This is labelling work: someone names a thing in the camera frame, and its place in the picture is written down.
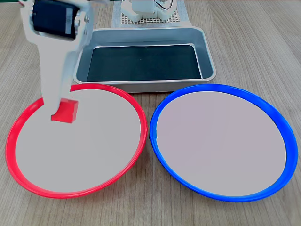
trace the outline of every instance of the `screw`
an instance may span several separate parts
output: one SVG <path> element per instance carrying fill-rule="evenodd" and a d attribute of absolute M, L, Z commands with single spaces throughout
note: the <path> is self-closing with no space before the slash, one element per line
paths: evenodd
<path fill-rule="evenodd" d="M 85 16 L 85 22 L 89 23 L 89 21 L 90 21 L 90 18 L 88 16 Z"/>

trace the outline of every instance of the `silver tray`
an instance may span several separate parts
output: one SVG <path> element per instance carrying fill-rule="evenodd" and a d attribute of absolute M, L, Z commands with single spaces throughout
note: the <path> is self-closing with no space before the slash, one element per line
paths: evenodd
<path fill-rule="evenodd" d="M 93 31 L 91 42 L 83 49 L 74 75 L 76 83 L 87 83 L 92 53 L 95 48 L 124 46 L 191 45 L 195 50 L 201 79 L 156 81 L 107 81 L 96 82 L 112 85 L 129 93 L 172 92 L 180 88 L 200 84 L 216 75 L 204 32 L 197 27 L 118 28 Z"/>

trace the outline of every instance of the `wooden table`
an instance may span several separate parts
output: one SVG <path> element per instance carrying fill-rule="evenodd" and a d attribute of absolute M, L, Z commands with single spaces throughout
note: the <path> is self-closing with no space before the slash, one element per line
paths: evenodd
<path fill-rule="evenodd" d="M 95 27 L 110 27 L 113 4 L 95 5 Z M 251 91 L 275 106 L 301 144 L 301 2 L 187 1 L 202 28 L 217 76 L 214 83 Z M 37 48 L 24 36 L 17 3 L 0 3 L 1 226 L 300 226 L 301 163 L 277 194 L 251 203 L 215 201 L 173 179 L 147 141 L 138 162 L 119 181 L 92 195 L 54 200 L 23 189 L 11 177 L 4 149 L 17 117 L 40 97 Z M 148 124 L 168 94 L 133 95 Z"/>

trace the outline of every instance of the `blue plate rim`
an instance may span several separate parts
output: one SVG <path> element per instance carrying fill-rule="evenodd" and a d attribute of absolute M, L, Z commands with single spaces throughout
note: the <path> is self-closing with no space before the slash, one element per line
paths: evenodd
<path fill-rule="evenodd" d="M 281 136 L 285 143 L 285 149 L 286 149 L 286 162 L 285 162 L 285 168 L 282 172 L 279 179 L 272 184 L 270 187 L 266 188 L 265 190 L 251 194 L 251 195 L 245 195 L 245 196 L 225 196 L 225 195 L 219 195 L 210 193 L 207 191 L 204 191 L 202 189 L 199 189 L 198 187 L 195 187 L 182 179 L 180 176 L 178 176 L 165 162 L 163 159 L 160 150 L 157 145 L 157 122 L 158 118 L 164 109 L 164 107 L 169 104 L 174 99 L 183 96 L 185 94 L 193 93 L 193 92 L 202 92 L 202 91 L 213 91 L 213 92 L 222 92 L 231 94 L 237 97 L 240 97 L 244 100 L 247 100 L 251 102 L 252 104 L 258 106 L 260 109 L 262 109 L 276 124 L 278 127 Z M 266 198 L 268 196 L 273 195 L 274 193 L 278 192 L 280 189 L 282 189 L 292 178 L 296 167 L 298 163 L 298 145 L 296 141 L 296 137 L 293 133 L 292 128 L 286 121 L 286 119 L 282 116 L 282 114 L 274 108 L 272 105 L 270 105 L 267 101 L 263 100 L 261 97 L 250 93 L 246 90 L 229 86 L 229 85 L 223 85 L 223 84 L 198 84 L 193 86 L 188 86 L 182 89 L 179 89 L 169 96 L 167 96 L 156 108 L 153 117 L 150 122 L 150 141 L 153 147 L 153 150 L 163 165 L 163 167 L 181 184 L 186 186 L 187 188 L 191 189 L 192 191 L 199 193 L 201 195 L 204 195 L 209 198 L 217 199 L 220 201 L 226 201 L 226 202 L 251 202 L 260 200 L 263 198 Z"/>

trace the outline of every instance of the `red cube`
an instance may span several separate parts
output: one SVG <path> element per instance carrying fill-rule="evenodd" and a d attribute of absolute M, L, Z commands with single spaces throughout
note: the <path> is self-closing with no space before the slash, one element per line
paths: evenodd
<path fill-rule="evenodd" d="M 60 107 L 55 114 L 51 116 L 52 121 L 73 123 L 76 118 L 79 102 L 76 100 L 61 99 Z"/>

